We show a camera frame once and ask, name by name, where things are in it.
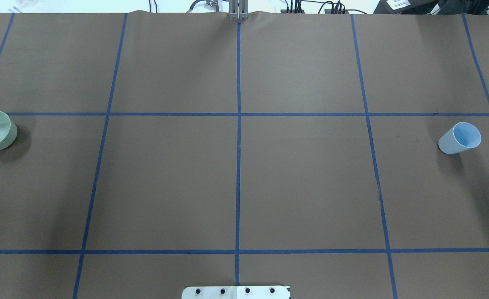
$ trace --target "table surface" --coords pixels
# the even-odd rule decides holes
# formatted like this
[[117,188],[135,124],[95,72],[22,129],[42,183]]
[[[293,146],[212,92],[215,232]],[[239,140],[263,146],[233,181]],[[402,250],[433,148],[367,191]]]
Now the table surface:
[[489,17],[0,15],[0,110],[0,298],[489,298]]

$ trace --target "metal bracket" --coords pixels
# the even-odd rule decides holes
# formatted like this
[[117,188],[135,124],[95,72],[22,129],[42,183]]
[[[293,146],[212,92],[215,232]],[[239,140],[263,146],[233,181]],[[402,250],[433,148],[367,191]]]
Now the metal bracket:
[[238,21],[248,19],[248,0],[229,0],[229,18]]
[[210,7],[215,7],[218,5],[218,0],[206,0],[206,4]]

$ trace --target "white label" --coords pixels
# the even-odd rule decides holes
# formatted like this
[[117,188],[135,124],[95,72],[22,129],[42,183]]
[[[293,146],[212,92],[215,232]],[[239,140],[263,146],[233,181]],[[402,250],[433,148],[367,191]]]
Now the white label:
[[408,0],[386,0],[388,5],[392,8],[392,10],[398,10],[402,7],[409,6],[410,3]]

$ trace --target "blue cup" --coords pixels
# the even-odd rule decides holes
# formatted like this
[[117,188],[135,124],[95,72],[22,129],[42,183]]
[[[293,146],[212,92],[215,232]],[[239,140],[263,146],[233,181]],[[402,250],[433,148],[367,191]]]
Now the blue cup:
[[457,123],[438,140],[438,147],[448,155],[476,148],[479,144],[479,130],[465,122]]

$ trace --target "mounting plate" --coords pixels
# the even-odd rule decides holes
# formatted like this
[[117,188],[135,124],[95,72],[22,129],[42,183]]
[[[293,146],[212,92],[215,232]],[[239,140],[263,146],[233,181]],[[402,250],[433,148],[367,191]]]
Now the mounting plate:
[[287,286],[186,287],[182,299],[290,299]]

